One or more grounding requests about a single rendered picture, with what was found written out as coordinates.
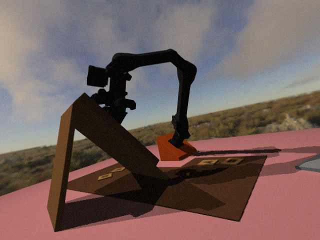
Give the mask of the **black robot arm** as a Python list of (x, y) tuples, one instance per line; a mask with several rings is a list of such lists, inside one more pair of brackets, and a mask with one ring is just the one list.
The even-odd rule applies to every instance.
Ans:
[(146, 53), (115, 53), (111, 62), (105, 67), (96, 67), (89, 65), (87, 75), (87, 86), (99, 87), (97, 93), (90, 98), (98, 105), (107, 106), (107, 103), (114, 103), (114, 92), (112, 89), (107, 92), (104, 87), (108, 86), (110, 78), (111, 87), (120, 87), (126, 89), (126, 81), (130, 81), (132, 76), (128, 73), (139, 67), (163, 64), (171, 62), (177, 67), (177, 77), (179, 81), (177, 112), (172, 115), (173, 128), (175, 132), (173, 137), (168, 140), (176, 148), (184, 145), (183, 141), (190, 137), (189, 123), (187, 119), (188, 102), (190, 87), (197, 73), (195, 65), (183, 59), (175, 50), (146, 52)]

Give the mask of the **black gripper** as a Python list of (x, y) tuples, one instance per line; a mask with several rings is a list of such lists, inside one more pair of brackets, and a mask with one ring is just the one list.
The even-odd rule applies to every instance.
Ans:
[(109, 91), (112, 89), (114, 95), (114, 103), (108, 102), (103, 109), (111, 115), (119, 124), (121, 124), (128, 114), (126, 112), (126, 108), (130, 108), (130, 110), (136, 109), (136, 103), (134, 100), (126, 99), (125, 97), (128, 95), (128, 92), (122, 87), (110, 87)]

